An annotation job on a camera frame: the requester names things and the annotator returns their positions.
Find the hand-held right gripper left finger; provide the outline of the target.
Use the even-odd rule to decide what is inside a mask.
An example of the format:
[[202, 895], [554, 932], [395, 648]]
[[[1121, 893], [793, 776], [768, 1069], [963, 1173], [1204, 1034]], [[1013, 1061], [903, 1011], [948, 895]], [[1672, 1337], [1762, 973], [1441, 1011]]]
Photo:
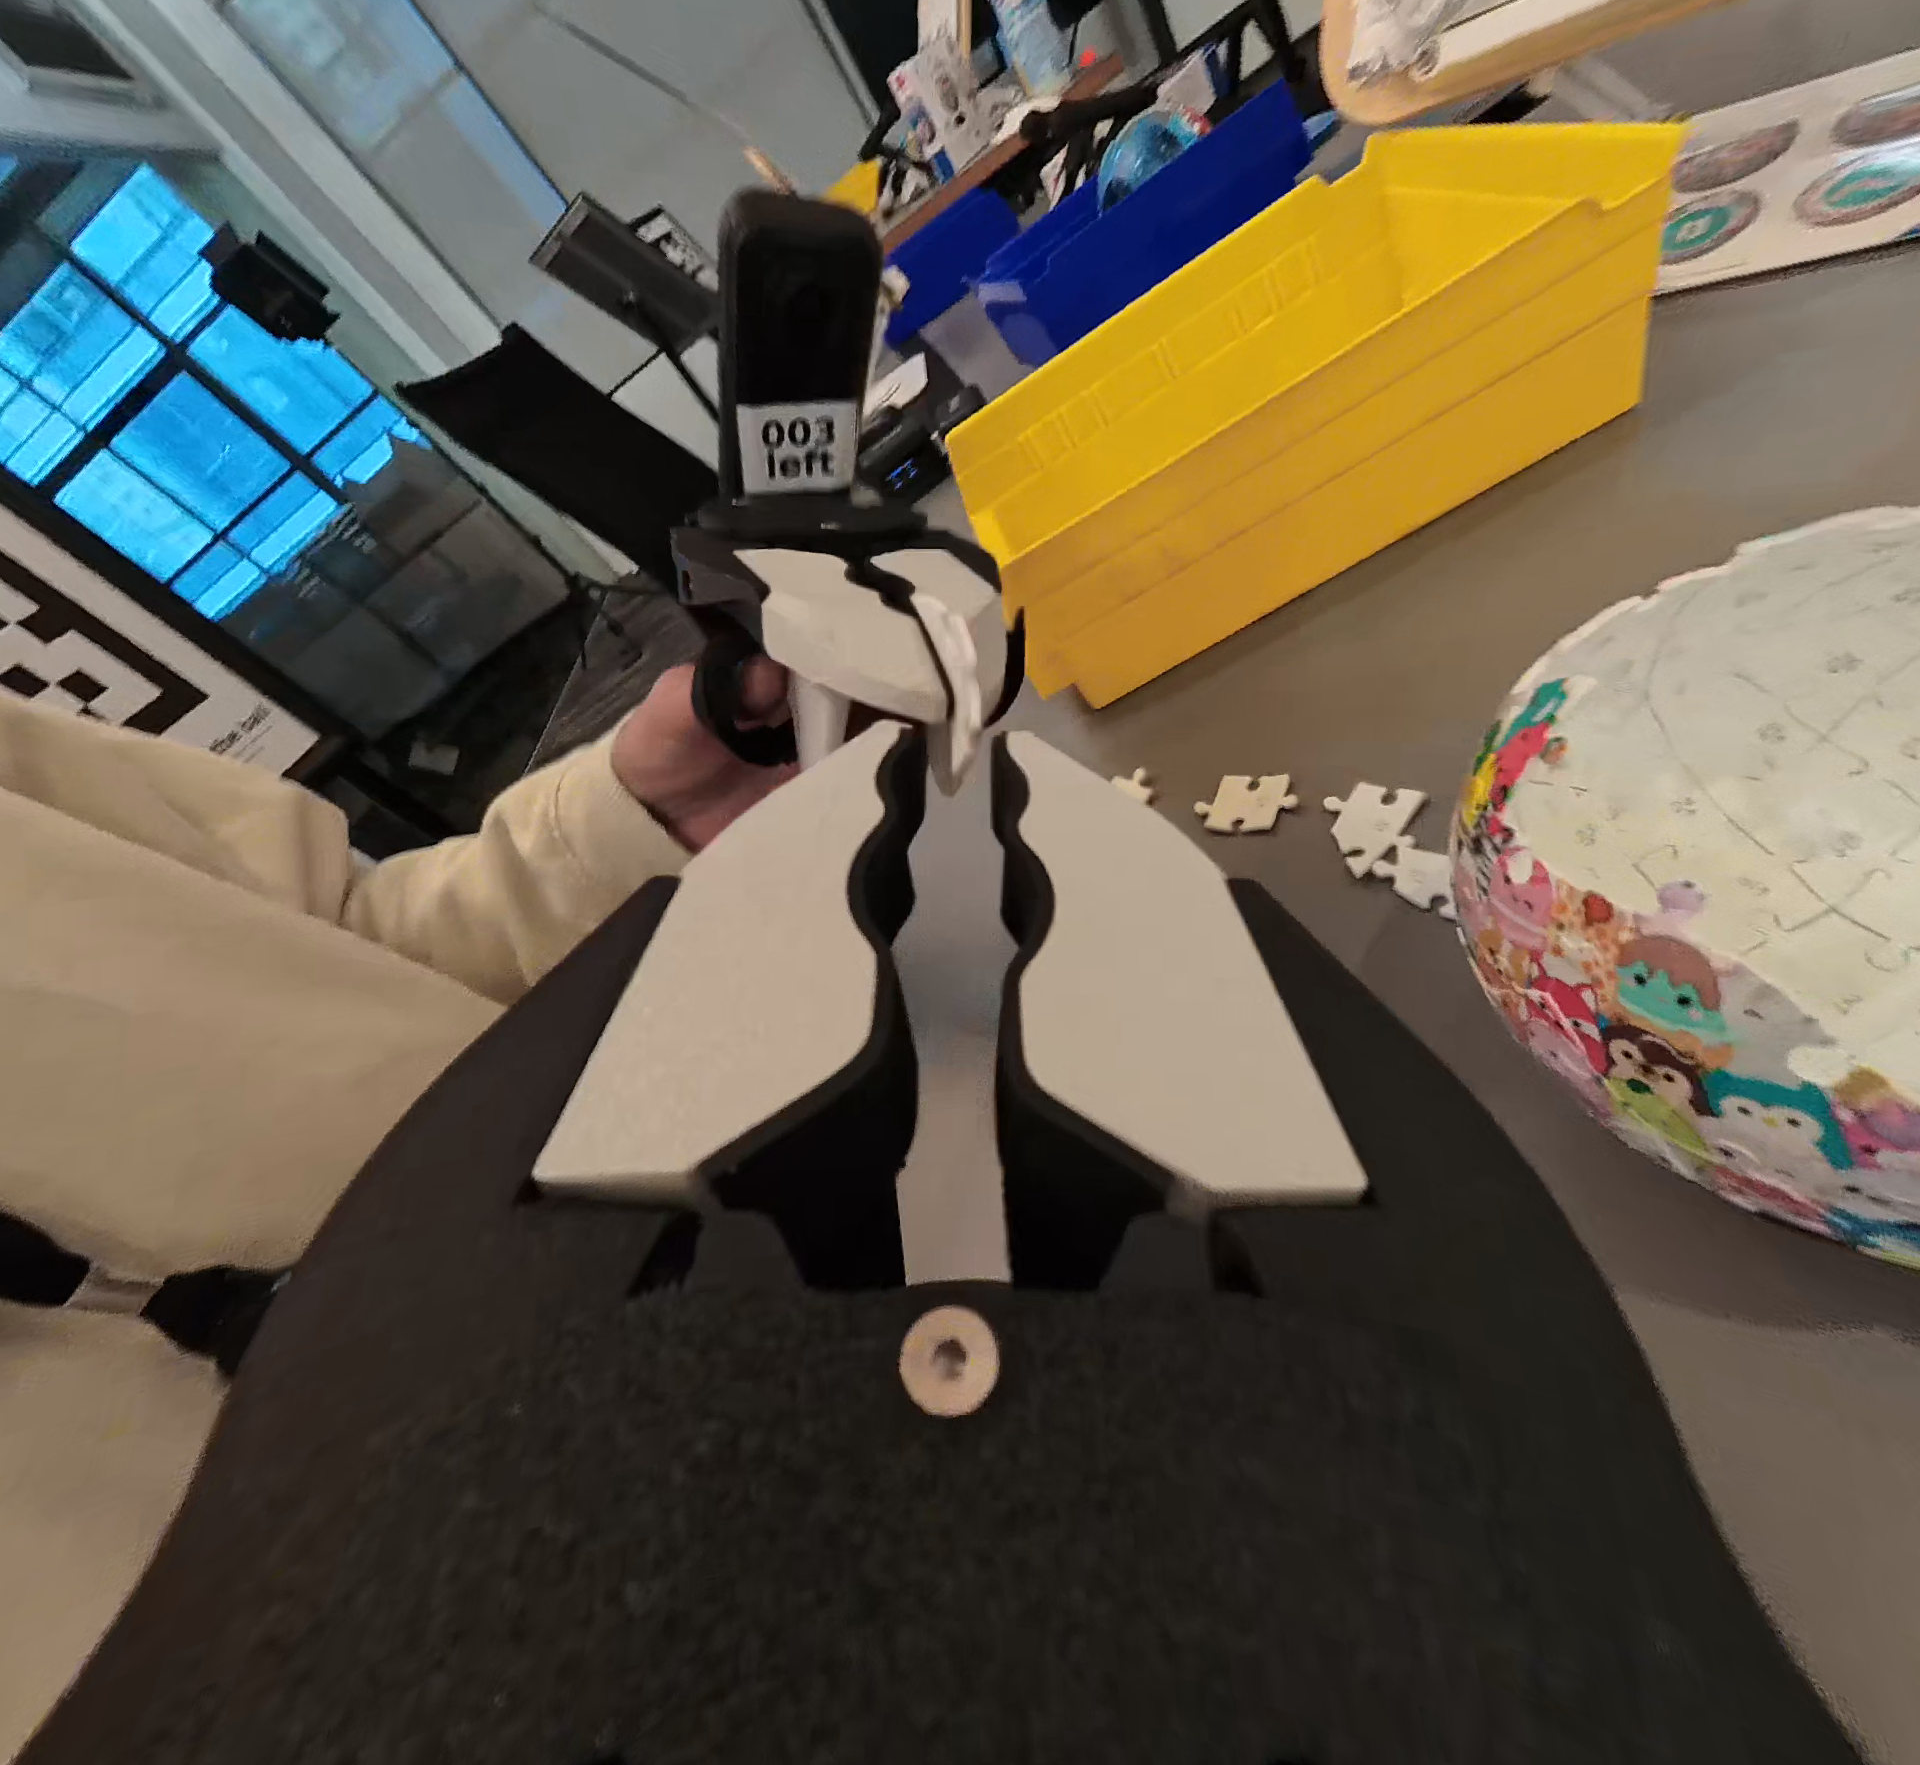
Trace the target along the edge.
[[542, 1195], [756, 1215], [806, 1285], [898, 1290], [917, 828], [919, 734], [877, 723], [690, 858], [533, 1165]]

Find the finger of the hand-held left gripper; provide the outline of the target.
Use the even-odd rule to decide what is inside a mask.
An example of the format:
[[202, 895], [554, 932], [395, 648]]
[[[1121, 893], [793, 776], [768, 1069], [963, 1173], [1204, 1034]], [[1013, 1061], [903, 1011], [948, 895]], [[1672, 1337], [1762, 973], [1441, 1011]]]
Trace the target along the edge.
[[[898, 547], [892, 552], [878, 553], [877, 562], [870, 566], [870, 575], [877, 583], [877, 589], [881, 589], [882, 599], [890, 606], [903, 610], [906, 617], [911, 619], [923, 643], [925, 638], [911, 610], [911, 595], [916, 589], [930, 589], [958, 609], [976, 609], [987, 603], [987, 593], [998, 595], [1003, 626], [1007, 634], [1007, 672], [1003, 694], [988, 712], [987, 728], [997, 725], [1008, 712], [1015, 698], [1021, 696], [1025, 682], [1025, 623], [1021, 614], [1008, 614], [1003, 589], [998, 579], [992, 575], [991, 566], [991, 560], [982, 556], [963, 553], [946, 547]], [[948, 712], [948, 696], [935, 665], [934, 682], [946, 698]]]
[[761, 550], [761, 646], [803, 682], [894, 721], [946, 721], [948, 682], [914, 610], [828, 552]]

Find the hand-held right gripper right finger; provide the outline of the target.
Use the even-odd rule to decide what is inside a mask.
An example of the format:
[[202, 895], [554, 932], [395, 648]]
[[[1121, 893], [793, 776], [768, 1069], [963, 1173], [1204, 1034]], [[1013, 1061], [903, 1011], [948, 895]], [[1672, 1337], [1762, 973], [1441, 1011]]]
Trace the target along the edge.
[[1013, 1285], [1091, 1294], [1140, 1222], [1369, 1180], [1223, 871], [1030, 733], [997, 743], [997, 1154]]

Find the colourful puzzle ball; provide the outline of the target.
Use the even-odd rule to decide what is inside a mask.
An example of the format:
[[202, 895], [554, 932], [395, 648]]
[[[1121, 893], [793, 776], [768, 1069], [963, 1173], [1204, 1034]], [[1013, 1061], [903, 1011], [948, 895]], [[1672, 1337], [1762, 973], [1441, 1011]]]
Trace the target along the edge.
[[1919, 512], [1743, 546], [1566, 634], [1453, 813], [1508, 1032], [1614, 1138], [1919, 1271]]

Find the person's left hand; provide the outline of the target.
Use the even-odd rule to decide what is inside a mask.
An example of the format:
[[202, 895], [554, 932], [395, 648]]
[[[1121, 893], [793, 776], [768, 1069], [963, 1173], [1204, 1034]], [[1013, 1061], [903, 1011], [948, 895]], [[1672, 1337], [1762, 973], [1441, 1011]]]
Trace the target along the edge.
[[701, 852], [738, 818], [800, 776], [800, 765], [755, 766], [738, 759], [696, 705], [696, 668], [665, 669], [611, 739], [618, 786], [688, 855]]

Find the blue plastic bin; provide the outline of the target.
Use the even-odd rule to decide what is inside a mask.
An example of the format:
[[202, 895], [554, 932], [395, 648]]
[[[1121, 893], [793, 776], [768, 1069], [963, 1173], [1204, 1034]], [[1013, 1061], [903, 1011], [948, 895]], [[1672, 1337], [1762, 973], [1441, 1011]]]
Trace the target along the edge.
[[882, 342], [900, 353], [970, 299], [987, 260], [1020, 235], [1015, 210], [980, 188], [930, 218], [911, 238], [890, 244], [882, 263], [903, 282], [903, 292], [892, 302]]
[[1066, 195], [987, 258], [979, 303], [1021, 367], [1042, 367], [1289, 194], [1311, 155], [1288, 83], [1270, 83], [1115, 208], [1098, 184]]

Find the black studio light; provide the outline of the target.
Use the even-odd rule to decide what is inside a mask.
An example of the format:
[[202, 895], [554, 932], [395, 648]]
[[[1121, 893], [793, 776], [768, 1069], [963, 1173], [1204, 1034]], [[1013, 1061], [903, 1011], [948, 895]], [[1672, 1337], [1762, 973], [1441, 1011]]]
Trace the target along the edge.
[[588, 194], [563, 206], [528, 264], [662, 354], [718, 333], [721, 303], [707, 282]]

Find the cluttered wooden table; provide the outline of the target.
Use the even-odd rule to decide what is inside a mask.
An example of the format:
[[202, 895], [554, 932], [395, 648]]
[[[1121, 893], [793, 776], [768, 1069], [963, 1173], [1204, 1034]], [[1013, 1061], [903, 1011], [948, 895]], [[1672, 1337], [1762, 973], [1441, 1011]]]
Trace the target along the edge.
[[890, 253], [901, 242], [911, 240], [934, 218], [946, 213], [948, 208], [961, 198], [972, 194], [979, 188], [991, 185], [997, 177], [1010, 171], [1030, 151], [1033, 151], [1033, 134], [1028, 130], [1030, 125], [1040, 133], [1051, 130], [1051, 127], [1058, 123], [1058, 114], [1063, 114], [1066, 109], [1081, 107], [1115, 90], [1122, 77], [1122, 72], [1125, 63], [1121, 58], [1101, 58], [1077, 72], [1068, 91], [1062, 97], [1048, 101], [1042, 109], [1021, 107], [1020, 116], [1007, 123], [1007, 130], [979, 159], [974, 159], [969, 169], [958, 171], [946, 184], [914, 198], [900, 210], [877, 218], [877, 236], [882, 251]]

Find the white wipes canister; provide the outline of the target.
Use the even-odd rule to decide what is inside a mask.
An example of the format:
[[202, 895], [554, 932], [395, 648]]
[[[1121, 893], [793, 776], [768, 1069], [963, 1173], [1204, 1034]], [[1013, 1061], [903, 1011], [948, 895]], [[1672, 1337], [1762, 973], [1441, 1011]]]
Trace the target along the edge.
[[1062, 97], [1073, 80], [1068, 33], [1048, 0], [987, 0], [1007, 65], [1028, 97]]

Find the large paned window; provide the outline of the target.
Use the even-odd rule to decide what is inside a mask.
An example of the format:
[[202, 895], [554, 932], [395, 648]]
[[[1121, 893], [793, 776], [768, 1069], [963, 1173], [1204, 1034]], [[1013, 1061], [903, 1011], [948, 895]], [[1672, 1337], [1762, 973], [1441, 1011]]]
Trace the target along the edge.
[[340, 353], [213, 292], [156, 169], [2, 162], [2, 463], [203, 619], [341, 536], [419, 434]]

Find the black white marker board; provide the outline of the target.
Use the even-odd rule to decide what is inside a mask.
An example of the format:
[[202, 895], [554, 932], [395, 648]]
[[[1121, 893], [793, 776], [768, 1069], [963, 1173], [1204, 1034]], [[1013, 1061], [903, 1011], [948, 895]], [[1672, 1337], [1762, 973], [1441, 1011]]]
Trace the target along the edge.
[[2, 687], [49, 715], [290, 776], [324, 733], [2, 510]]

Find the white printed sheet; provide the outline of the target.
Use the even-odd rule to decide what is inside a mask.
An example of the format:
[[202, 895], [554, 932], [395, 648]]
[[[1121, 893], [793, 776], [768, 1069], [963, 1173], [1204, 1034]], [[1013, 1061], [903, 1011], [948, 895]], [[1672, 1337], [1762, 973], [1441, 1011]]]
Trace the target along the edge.
[[1660, 295], [1913, 242], [1919, 54], [1690, 121], [1670, 180]]

